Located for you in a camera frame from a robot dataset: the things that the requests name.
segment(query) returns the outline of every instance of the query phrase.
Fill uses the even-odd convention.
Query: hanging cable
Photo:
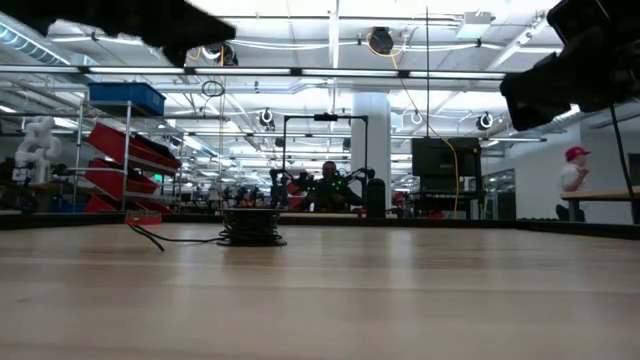
[[[620,127],[618,126],[618,118],[616,116],[616,108],[614,105],[609,107],[611,110],[611,122],[613,123],[613,130],[616,134],[616,144],[618,146],[618,155],[620,157],[620,165],[622,165],[622,174],[624,176],[624,182],[627,185],[627,191],[629,192],[629,200],[631,201],[631,212],[633,216],[633,223],[638,224],[638,203],[636,201],[636,194],[633,191],[633,184],[631,183],[631,176],[629,175],[629,168],[627,168],[627,160],[625,159],[624,147],[622,145],[622,136],[620,135]]]
[[[429,55],[429,8],[427,7],[427,17],[426,17],[426,22],[427,22],[427,26],[426,26],[426,31],[427,31],[427,73],[430,72],[430,64],[429,61],[431,60],[431,56]],[[396,70],[400,70],[398,67],[398,62],[396,61],[396,56],[401,53],[402,51],[396,52],[395,54],[389,54],[389,55],[384,55],[384,54],[380,54],[378,52],[376,52],[372,47],[371,44],[369,44],[369,39],[371,34],[367,35],[367,46],[369,47],[369,50],[371,50],[372,53],[374,53],[375,55],[378,56],[382,56],[382,57],[389,57],[391,58],[391,62],[393,63],[393,67]],[[406,42],[407,42],[407,38],[404,39],[404,44],[403,44],[403,49],[406,46]],[[400,84],[402,84],[402,88],[404,89],[404,91],[407,93],[407,97],[409,97],[409,100],[411,101],[411,104],[413,105],[415,111],[420,111],[418,108],[418,105],[416,104],[416,102],[413,100],[413,97],[411,96],[411,93],[409,92],[409,88],[407,88],[407,85],[404,83],[404,79],[400,78]],[[429,76],[427,76],[427,94],[429,94],[429,91],[431,90],[431,83],[429,81]],[[447,140],[445,137],[443,137],[442,135],[440,135],[437,131],[435,131],[433,129],[433,127],[431,127],[431,124],[429,122],[429,112],[430,112],[430,101],[429,101],[429,97],[427,95],[427,114],[426,114],[426,127],[427,127],[427,136],[429,136],[429,130],[431,130],[434,134],[436,134],[436,136],[438,136],[440,138],[440,140],[442,140],[442,142],[444,142],[449,149],[451,149],[451,152],[453,153],[453,168],[455,170],[455,180],[456,180],[456,197],[453,203],[453,218],[457,218],[458,217],[458,202],[460,200],[460,171],[459,171],[459,167],[458,167],[458,154],[456,153],[456,149],[455,147],[453,147],[453,145],[451,144],[451,142],[449,142],[449,140]]]

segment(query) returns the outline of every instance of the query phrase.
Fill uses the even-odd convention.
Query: person
[[[581,146],[574,146],[564,154],[567,165],[560,172],[560,193],[585,191],[589,174],[587,168],[587,155],[590,152]],[[569,221],[569,208],[565,205],[556,205],[556,213],[562,221]],[[585,222],[584,210],[579,210],[576,214],[576,221]]]
[[[348,211],[349,206],[362,206],[362,198],[356,195],[348,184],[337,185],[340,181],[336,163],[327,161],[322,164],[322,179],[307,193],[307,196],[295,207],[306,210],[314,204],[316,212]]]

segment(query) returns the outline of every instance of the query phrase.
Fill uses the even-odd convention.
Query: red shelf bin
[[[123,132],[101,123],[96,124],[87,138],[87,142],[89,144],[119,164],[124,163],[125,141],[126,135]],[[181,165],[180,161],[169,159],[158,154],[155,150],[146,146],[141,141],[136,140],[134,137],[129,138],[129,156],[143,160],[143,162],[138,162],[136,160],[129,159],[130,166],[154,171],[163,175],[175,174]],[[157,166],[153,166],[153,164],[170,168],[171,171],[168,169],[158,168]]]
[[[174,213],[173,210],[169,209],[164,204],[160,204],[160,203],[157,203],[157,202],[138,201],[138,205],[140,207],[142,207],[144,210],[157,211],[162,215],[164,215],[164,214],[173,214]]]
[[[95,214],[102,212],[118,212],[121,204],[107,195],[91,194],[89,202],[84,207],[85,214]],[[127,201],[127,210],[146,210],[136,202]]]
[[[122,166],[102,159],[93,159],[89,162],[90,168],[110,168],[110,169],[122,169]],[[122,173],[116,172],[96,172],[89,171],[85,174],[85,178],[102,191],[111,195],[116,200],[122,199]],[[158,188],[158,184],[147,179],[146,177],[138,174],[137,172],[129,169],[129,176],[127,177],[127,192],[153,194]]]

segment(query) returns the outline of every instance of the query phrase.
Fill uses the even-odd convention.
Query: black object
[[[477,138],[451,138],[458,158],[458,176],[476,176],[480,167],[480,141]],[[411,139],[414,176],[455,178],[453,151],[441,139]]]
[[[143,143],[146,147],[153,149],[153,151],[157,152],[158,154],[166,157],[167,159],[176,160],[176,157],[173,156],[171,150],[169,150],[168,147],[158,144],[155,141],[151,141],[138,133],[134,134],[133,138]]]
[[[389,35],[389,28],[387,27],[374,27],[369,38],[369,46],[382,55],[391,54],[393,50],[393,39]]]
[[[175,67],[183,67],[187,51],[235,38],[234,27],[184,0],[0,0],[0,10],[47,36],[58,19],[95,26],[108,36],[139,36],[162,48]]]
[[[239,247],[287,245],[277,231],[279,218],[280,213],[271,209],[225,210],[224,230],[216,243]]]
[[[154,234],[151,231],[141,227],[140,225],[129,225],[129,228],[131,230],[133,230],[135,233],[142,235],[144,237],[146,237],[147,239],[151,240],[151,242],[158,247],[158,249],[160,249],[160,251],[164,252],[164,246],[162,246],[160,244],[160,242],[158,240],[162,240],[162,241],[167,241],[167,242],[174,242],[174,243],[210,243],[210,242],[214,242],[217,240],[217,238],[214,239],[171,239],[171,238],[167,238],[164,236],[160,236],[158,234]]]
[[[33,214],[38,211],[40,203],[24,186],[12,181],[0,181],[0,208],[20,210],[23,214]]]
[[[386,186],[382,179],[371,179],[367,183],[365,208],[368,219],[382,219],[387,213]]]
[[[547,20],[562,52],[500,85],[514,128],[547,124],[570,104],[593,112],[637,96],[639,10],[626,0],[563,0],[551,9]]]
[[[556,205],[556,214],[558,215],[558,219],[560,219],[560,221],[570,220],[569,209],[565,206],[562,206],[560,204]],[[576,213],[576,221],[577,222],[586,221],[584,210],[578,210],[578,212]]]

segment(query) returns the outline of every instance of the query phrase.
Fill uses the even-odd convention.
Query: yellow cable
[[[398,56],[398,54],[400,54],[400,53],[402,53],[404,51],[404,48],[407,45],[407,38],[406,37],[404,38],[404,43],[402,44],[402,50],[397,51],[395,54],[389,54],[389,55],[380,54],[379,52],[375,51],[371,47],[371,44],[369,43],[370,39],[371,39],[371,33],[369,33],[367,35],[367,46],[369,47],[369,50],[371,50],[371,52],[374,53],[377,56],[390,57],[391,58],[391,62],[393,62],[393,67],[396,70],[400,70],[398,68],[398,63],[396,62],[396,56]],[[407,89],[407,86],[404,83],[404,80],[400,79],[400,82],[402,83],[402,87],[404,88],[404,91],[407,93],[407,96],[409,97],[409,100],[411,101],[411,104],[413,104],[413,107],[416,109],[416,111],[419,111],[418,110],[418,106],[416,105],[415,101],[413,101],[413,98],[411,97],[411,93],[409,93],[409,89]],[[453,145],[451,145],[449,140],[447,140],[446,138],[444,138],[440,134],[438,134],[438,132],[435,131],[435,129],[433,127],[431,127],[431,124],[429,124],[427,122],[425,122],[425,123],[429,127],[429,129],[431,131],[433,131],[433,133],[436,134],[436,136],[438,136],[440,138],[440,140],[442,140],[445,144],[447,144],[447,146],[453,152],[453,166],[454,166],[455,173],[456,173],[456,198],[455,198],[454,203],[453,203],[453,218],[456,219],[458,217],[458,199],[460,198],[460,175],[459,175],[460,172],[458,171],[458,154],[456,153],[456,149],[453,147]]]
[[[198,53],[196,54],[195,57],[191,56],[191,54],[187,53],[187,56],[189,57],[189,59],[193,60],[193,61],[198,61],[198,59],[200,59],[200,55],[202,54],[202,47],[198,48]]]

